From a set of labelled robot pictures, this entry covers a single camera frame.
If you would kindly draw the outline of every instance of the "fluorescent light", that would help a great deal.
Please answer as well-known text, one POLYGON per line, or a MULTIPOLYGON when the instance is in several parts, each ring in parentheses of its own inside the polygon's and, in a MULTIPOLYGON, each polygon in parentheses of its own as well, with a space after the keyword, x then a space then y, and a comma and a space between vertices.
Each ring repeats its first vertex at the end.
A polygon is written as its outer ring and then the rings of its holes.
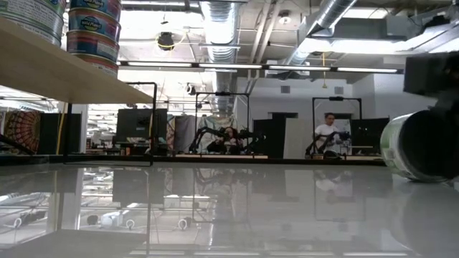
POLYGON ((404 252, 346 252, 343 253, 344 256, 353 256, 353 257, 360 257, 360 256, 372 256, 372 257, 403 257, 408 256, 407 253, 404 252))
POLYGON ((270 65, 270 70, 287 71, 330 71, 330 67, 310 67, 310 66, 291 66, 291 65, 270 65))
POLYGON ((338 72, 396 73, 397 69, 338 67, 338 72))
POLYGON ((331 51, 347 54, 393 54, 396 44, 387 40, 339 39, 331 45, 331 51))
POLYGON ((201 68, 261 69, 259 64, 199 64, 201 68))
POLYGON ((41 101, 41 100, 49 100, 45 97, 0 97, 0 100, 35 100, 35 101, 41 101))
POLYGON ((182 62, 128 62, 132 66, 146 66, 146 67, 191 67, 190 63, 182 62))

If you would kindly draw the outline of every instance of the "desk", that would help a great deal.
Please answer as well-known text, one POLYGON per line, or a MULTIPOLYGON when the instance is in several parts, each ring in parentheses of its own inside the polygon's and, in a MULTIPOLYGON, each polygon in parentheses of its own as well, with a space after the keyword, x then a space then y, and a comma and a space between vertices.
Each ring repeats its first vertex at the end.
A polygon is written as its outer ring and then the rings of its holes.
MULTIPOLYGON (((381 156, 340 156, 343 161, 382 161, 381 156)), ((322 154, 313 155, 313 160, 323 160, 322 154)))
POLYGON ((265 155, 178 154, 176 158, 249 158, 268 159, 265 155))

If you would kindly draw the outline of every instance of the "cable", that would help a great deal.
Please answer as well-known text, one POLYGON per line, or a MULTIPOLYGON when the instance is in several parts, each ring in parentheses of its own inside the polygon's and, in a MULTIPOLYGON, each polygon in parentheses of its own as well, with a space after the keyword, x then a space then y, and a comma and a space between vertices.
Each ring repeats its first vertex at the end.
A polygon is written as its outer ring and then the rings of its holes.
POLYGON ((57 146, 56 146, 56 155, 59 155, 59 150, 60 150, 60 137, 62 135, 62 126, 64 125, 64 116, 65 116, 65 111, 67 110, 67 103, 64 104, 64 109, 62 110, 62 117, 60 118, 60 124, 59 124, 59 133, 57 134, 57 146))

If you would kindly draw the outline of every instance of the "light fixture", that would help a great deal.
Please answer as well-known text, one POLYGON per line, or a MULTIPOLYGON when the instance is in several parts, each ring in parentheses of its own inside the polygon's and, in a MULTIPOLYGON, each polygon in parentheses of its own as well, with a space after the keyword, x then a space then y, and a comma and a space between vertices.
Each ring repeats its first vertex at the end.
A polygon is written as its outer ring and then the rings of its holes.
POLYGON ((396 73, 397 69, 338 67, 337 71, 338 72, 396 73))
POLYGON ((0 100, 34 100, 34 101, 46 101, 51 100, 45 97, 0 97, 0 100))
POLYGON ((289 24, 292 19, 290 18, 290 11, 289 10, 282 10, 279 12, 279 23, 282 25, 289 24))
POLYGON ((146 67, 191 67, 190 63, 182 62, 128 62, 131 66, 146 66, 146 67))
POLYGON ((330 67, 312 67, 312 66, 291 66, 291 65, 270 65, 270 70, 285 70, 285 71, 330 71, 330 67))
POLYGON ((347 257, 406 257, 405 252, 345 252, 347 257))
POLYGON ((347 54, 393 54, 397 44, 388 40, 338 39, 331 44, 332 52, 347 54))
POLYGON ((261 69, 260 64, 199 64, 201 68, 222 68, 222 69, 261 69))

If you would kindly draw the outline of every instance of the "ventilation duct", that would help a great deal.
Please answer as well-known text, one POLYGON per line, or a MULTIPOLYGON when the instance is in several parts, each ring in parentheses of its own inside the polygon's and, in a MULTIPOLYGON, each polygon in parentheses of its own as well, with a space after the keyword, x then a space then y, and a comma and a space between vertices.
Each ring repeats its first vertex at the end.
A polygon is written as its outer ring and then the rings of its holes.
POLYGON ((323 0, 315 14, 313 21, 306 26, 306 38, 292 55, 284 61, 285 65, 302 65, 310 52, 308 37, 324 29, 334 27, 343 15, 357 2, 357 0, 323 0))
MULTIPOLYGON (((230 45, 236 42, 238 3, 234 2, 202 2, 201 9, 205 18, 204 28, 209 61, 212 63, 233 63, 236 49, 230 45)), ((212 84, 216 92, 236 92, 236 76, 231 72, 215 72, 212 84)), ((216 97, 215 103, 220 115, 229 114, 234 104, 233 97, 216 97)))

